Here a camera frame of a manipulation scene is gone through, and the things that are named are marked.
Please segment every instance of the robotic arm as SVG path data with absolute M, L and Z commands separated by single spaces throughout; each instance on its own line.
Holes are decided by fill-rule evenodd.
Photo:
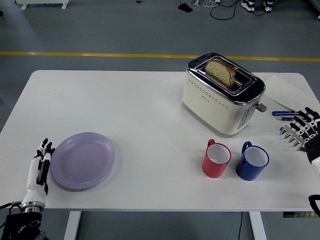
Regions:
M 10 207 L 3 229 L 1 240 L 48 240 L 46 234 L 39 230 L 45 208 L 45 197 L 48 194 L 47 176 L 52 153 L 52 143 L 46 138 L 36 151 L 31 161 L 27 179 L 27 194 L 22 201 L 7 203 L 0 209 Z M 11 214 L 14 207 L 20 213 Z
M 320 116 L 316 111 L 306 107 L 305 112 L 299 111 L 299 115 L 293 119 L 295 122 L 280 129 L 280 134 L 284 138 L 289 138 L 289 142 L 294 142 L 293 146 L 299 146 L 298 150 L 306 152 L 309 162 L 314 165 L 320 173 Z M 320 195 L 309 196 L 310 206 L 320 217 L 320 210 L 316 201 L 320 200 Z

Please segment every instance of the blue mug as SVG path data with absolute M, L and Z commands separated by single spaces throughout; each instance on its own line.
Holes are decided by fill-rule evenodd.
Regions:
M 269 163 L 268 153 L 259 146 L 246 141 L 242 147 L 241 160 L 236 165 L 236 174 L 246 181 L 252 181 Z

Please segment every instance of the toast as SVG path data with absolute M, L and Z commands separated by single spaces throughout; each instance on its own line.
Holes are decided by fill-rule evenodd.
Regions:
M 214 80 L 232 89 L 235 82 L 236 72 L 232 66 L 221 60 L 213 59 L 206 63 L 204 71 Z

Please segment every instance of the black cable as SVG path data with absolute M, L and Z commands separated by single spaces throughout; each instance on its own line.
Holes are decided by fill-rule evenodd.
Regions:
M 6 225 L 6 222 L 2 223 L 2 225 L 0 226 L 0 229 L 2 229 L 4 225 Z
M 225 5 L 220 5 L 220 4 L 219 4 L 218 6 L 214 6 L 214 7 L 211 9 L 211 11 L 210 11 L 210 16 L 211 16 L 213 19 L 221 20 L 221 21 L 226 21 L 226 20 L 233 19 L 234 16 L 235 16 L 235 14 L 236 14 L 236 7 L 237 7 L 237 4 L 238 4 L 239 1 L 241 1 L 241 0 L 236 0 L 236 2 L 234 2 L 234 3 L 233 3 L 232 5 L 230 5 L 230 6 L 225 6 Z M 278 3 L 284 2 L 284 1 L 287 1 L 287 0 L 277 0 L 277 1 L 273 1 L 273 2 L 275 3 L 275 5 L 271 8 L 271 10 L 272 10 L 273 8 L 275 8 L 275 6 L 278 5 Z M 212 11 L 213 11 L 215 8 L 217 8 L 217 7 L 231 8 L 233 5 L 235 5 L 235 6 L 234 6 L 234 10 L 233 10 L 233 15 L 232 15 L 232 17 L 223 19 L 223 18 L 217 18 L 217 17 L 215 17 L 215 16 L 212 15 Z M 266 11 L 266 12 L 261 13 L 261 14 L 256 14 L 255 12 L 253 12 L 253 14 L 254 14 L 255 16 L 262 16 L 262 15 L 267 14 L 267 13 L 269 13 L 269 12 L 271 12 L 271 11 Z
M 9 208 L 9 215 L 11 215 L 11 210 L 14 208 L 14 207 L 17 207 L 19 210 L 20 210 L 20 213 L 22 213 L 22 209 L 19 205 L 12 205 L 10 208 Z
M 226 21 L 226 20 L 233 19 L 234 16 L 235 16 L 235 14 L 236 14 L 236 6 L 237 6 L 237 4 L 238 4 L 239 1 L 240 1 L 240 0 L 236 0 L 236 1 L 235 1 L 232 5 L 230 5 L 230 6 L 225 6 L 225 5 L 220 5 L 220 4 L 219 4 L 218 6 L 214 6 L 214 7 L 211 9 L 211 11 L 210 11 L 210 16 L 211 16 L 213 19 L 222 20 L 222 21 Z M 223 18 L 217 18 L 217 17 L 215 17 L 215 16 L 212 16 L 212 11 L 213 11 L 215 8 L 218 8 L 218 7 L 231 8 L 233 5 L 235 5 L 235 6 L 234 6 L 234 10 L 233 10 L 233 15 L 232 15 L 232 17 L 223 19 Z
M 239 228 L 238 240 L 240 240 L 240 233 L 241 233 L 241 226 L 242 226 L 242 219 L 243 219 L 243 215 L 244 215 L 244 212 L 242 211 L 242 212 L 241 212 L 241 222 L 240 222 L 240 228 Z
M 9 202 L 9 203 L 7 203 L 7 204 L 5 204 L 5 205 L 2 205 L 2 206 L 0 206 L 0 210 L 1 209 L 4 209 L 4 208 L 6 208 L 6 207 L 9 207 L 9 206 L 11 206 L 11 202 Z
M 271 10 L 272 9 L 274 9 L 275 8 L 275 6 L 277 6 L 278 5 L 278 3 L 280 3 L 280 2 L 284 2 L 284 1 L 287 1 L 287 0 L 279 0 L 279 1 L 273 1 L 274 3 L 276 3 L 274 6 L 272 6 L 271 7 Z M 254 15 L 256 15 L 256 16 L 262 16 L 262 15 L 264 15 L 264 14 L 268 14 L 268 13 L 270 13 L 271 12 L 271 10 L 270 11 L 266 11 L 266 12 L 264 12 L 264 13 L 261 13 L 261 14 L 255 14 L 255 12 L 253 12 L 253 14 Z

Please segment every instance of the table leg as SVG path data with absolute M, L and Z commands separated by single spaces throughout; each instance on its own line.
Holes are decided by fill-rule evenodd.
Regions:
M 69 220 L 66 225 L 64 240 L 76 240 L 81 211 L 70 211 Z
M 67 5 L 68 5 L 68 3 L 63 3 L 62 4 L 62 9 L 66 9 Z
M 259 211 L 250 211 L 250 220 L 254 240 L 267 240 L 264 224 Z
M 21 10 L 26 10 L 26 8 L 28 7 L 29 4 L 23 4 L 21 7 Z

